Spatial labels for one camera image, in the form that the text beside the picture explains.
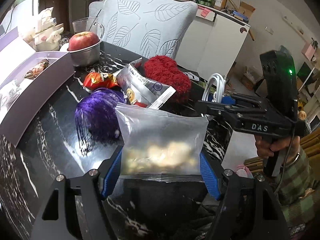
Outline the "person's right hand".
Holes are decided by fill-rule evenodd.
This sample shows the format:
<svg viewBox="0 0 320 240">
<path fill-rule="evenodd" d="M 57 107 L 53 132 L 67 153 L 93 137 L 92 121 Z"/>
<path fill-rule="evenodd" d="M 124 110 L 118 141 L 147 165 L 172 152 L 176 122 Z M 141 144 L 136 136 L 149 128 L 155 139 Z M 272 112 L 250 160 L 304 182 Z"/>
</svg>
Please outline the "person's right hand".
<svg viewBox="0 0 320 240">
<path fill-rule="evenodd" d="M 299 152 L 300 149 L 300 137 L 296 136 L 293 139 L 291 137 L 280 139 L 274 143 L 267 142 L 262 139 L 261 136 L 255 135 L 255 146 L 257 149 L 257 155 L 260 158 L 268 159 L 269 157 L 272 157 L 274 153 L 277 151 L 281 151 L 283 149 L 287 149 L 291 144 L 290 152 L 287 158 L 287 164 L 293 162 Z"/>
</svg>

